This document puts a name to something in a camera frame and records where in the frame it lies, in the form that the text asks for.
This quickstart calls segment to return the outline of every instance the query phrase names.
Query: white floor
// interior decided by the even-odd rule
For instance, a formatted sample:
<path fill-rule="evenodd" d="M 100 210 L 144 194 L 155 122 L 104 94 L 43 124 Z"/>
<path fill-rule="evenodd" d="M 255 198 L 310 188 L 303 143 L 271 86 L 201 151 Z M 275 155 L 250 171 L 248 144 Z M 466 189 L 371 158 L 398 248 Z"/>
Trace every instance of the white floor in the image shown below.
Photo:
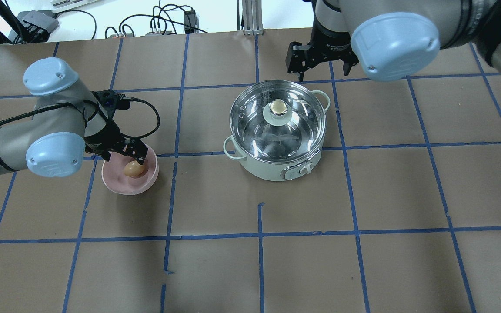
<path fill-rule="evenodd" d="M 50 10 L 50 0 L 7 0 L 15 16 L 22 11 Z M 117 28 L 119 23 L 132 14 L 151 14 L 152 7 L 158 0 L 100 0 L 75 8 L 85 10 L 95 16 L 97 30 L 95 38 L 104 38 L 107 26 Z M 207 32 L 227 32 L 237 29 L 237 0 L 162 0 L 162 6 L 173 3 L 187 4 L 195 8 L 200 19 L 200 28 Z M 180 10 L 169 12 L 171 18 L 183 22 Z M 312 6 L 301 0 L 263 0 L 262 18 L 264 28 L 299 28 L 312 26 Z M 63 14 L 58 18 L 60 25 L 49 41 L 71 41 L 89 39 L 94 31 L 94 22 L 90 16 L 80 12 Z M 134 17 L 127 21 L 136 36 L 150 31 L 149 17 Z M 10 26 L 0 17 L 0 30 L 10 32 Z M 177 25 L 183 32 L 183 26 Z"/>

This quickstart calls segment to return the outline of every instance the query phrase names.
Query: metal bracket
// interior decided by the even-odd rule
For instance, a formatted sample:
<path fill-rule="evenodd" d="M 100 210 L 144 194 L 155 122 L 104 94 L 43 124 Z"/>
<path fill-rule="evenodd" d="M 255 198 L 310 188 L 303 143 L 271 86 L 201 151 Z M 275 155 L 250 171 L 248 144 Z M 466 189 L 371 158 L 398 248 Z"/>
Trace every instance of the metal bracket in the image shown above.
<path fill-rule="evenodd" d="M 262 0 L 242 0 L 244 34 L 263 34 Z"/>

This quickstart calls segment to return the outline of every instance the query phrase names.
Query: black tube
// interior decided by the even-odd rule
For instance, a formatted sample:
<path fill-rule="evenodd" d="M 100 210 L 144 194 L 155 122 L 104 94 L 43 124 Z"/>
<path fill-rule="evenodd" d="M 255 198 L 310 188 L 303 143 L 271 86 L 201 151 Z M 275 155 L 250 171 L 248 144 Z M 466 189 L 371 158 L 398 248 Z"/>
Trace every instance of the black tube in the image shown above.
<path fill-rule="evenodd" d="M 13 12 L 0 0 L 0 15 L 9 24 L 9 26 L 17 33 L 24 42 L 30 42 L 32 34 L 24 25 L 13 15 Z"/>

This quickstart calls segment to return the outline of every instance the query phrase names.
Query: white pot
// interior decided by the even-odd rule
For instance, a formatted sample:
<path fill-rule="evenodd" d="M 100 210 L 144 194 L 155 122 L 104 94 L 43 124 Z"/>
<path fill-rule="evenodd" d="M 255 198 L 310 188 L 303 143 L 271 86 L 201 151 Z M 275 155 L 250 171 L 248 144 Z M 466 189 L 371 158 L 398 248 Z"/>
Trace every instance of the white pot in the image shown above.
<path fill-rule="evenodd" d="M 258 157 L 258 153 L 256 155 L 253 155 L 249 151 L 246 151 L 245 149 L 242 148 L 242 145 L 240 145 L 237 140 L 235 139 L 234 135 L 234 127 L 233 124 L 231 124 L 231 132 L 232 135 L 227 137 L 223 143 L 223 150 L 225 155 L 231 159 L 238 161 L 241 163 L 241 165 L 247 169 L 251 174 L 262 178 L 263 180 L 272 180 L 275 182 L 280 182 L 284 180 L 294 180 L 296 178 L 299 178 L 301 176 L 304 176 L 306 174 L 310 174 L 312 169 L 318 164 L 320 161 L 320 157 L 322 155 L 322 145 L 324 144 L 324 133 L 325 133 L 325 120 L 326 120 L 326 111 L 330 107 L 330 97 L 324 93 L 324 91 L 319 91 L 319 90 L 313 90 L 313 91 L 308 91 L 304 87 L 300 87 L 300 91 L 303 93 L 311 93 L 313 95 L 322 95 L 327 101 L 327 106 L 325 108 L 322 107 L 320 104 L 320 101 L 316 99 L 316 97 L 312 96 L 314 98 L 314 105 L 319 106 L 320 109 L 318 109 L 318 112 L 321 113 L 321 118 L 323 119 L 323 123 L 320 123 L 322 125 L 321 129 L 319 130 L 320 133 L 318 134 L 318 140 L 316 141 L 317 143 L 312 146 L 308 147 L 306 153 L 303 153 L 300 155 L 298 158 L 293 158 L 291 160 L 288 160 L 288 162 L 284 162 L 283 159 L 278 159 L 275 160 L 275 162 L 271 162 L 268 160 L 264 160 Z M 264 106 L 264 117 L 265 120 L 270 123 L 270 125 L 274 125 L 276 121 L 271 121 L 272 117 L 266 117 L 266 108 L 270 108 L 268 103 L 266 106 Z M 278 119 L 285 119 L 285 117 L 274 117 Z M 227 144 L 228 142 L 231 141 L 234 146 L 235 154 L 230 155 L 227 152 Z"/>

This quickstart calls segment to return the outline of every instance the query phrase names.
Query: robotic arm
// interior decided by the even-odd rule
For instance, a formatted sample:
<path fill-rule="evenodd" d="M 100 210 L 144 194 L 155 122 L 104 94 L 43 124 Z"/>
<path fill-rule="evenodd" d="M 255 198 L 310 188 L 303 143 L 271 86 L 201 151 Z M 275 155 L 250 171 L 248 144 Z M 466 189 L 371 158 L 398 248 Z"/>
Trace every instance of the robotic arm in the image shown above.
<path fill-rule="evenodd" d="M 144 163 L 147 146 L 141 137 L 121 133 L 113 115 L 116 109 L 129 109 L 130 101 L 146 103 L 158 120 L 149 135 L 160 120 L 152 105 L 111 90 L 91 92 L 66 62 L 55 57 L 30 65 L 23 82 L 37 103 L 31 113 L 0 122 L 0 175 L 28 168 L 40 176 L 69 176 L 80 169 L 84 152 L 109 161 L 114 151 Z M 29 116 L 30 121 L 3 126 Z"/>
<path fill-rule="evenodd" d="M 501 73 L 501 0 L 312 0 L 311 40 L 291 42 L 287 73 L 342 60 L 367 77 L 392 81 L 428 65 L 440 49 L 477 45 Z"/>

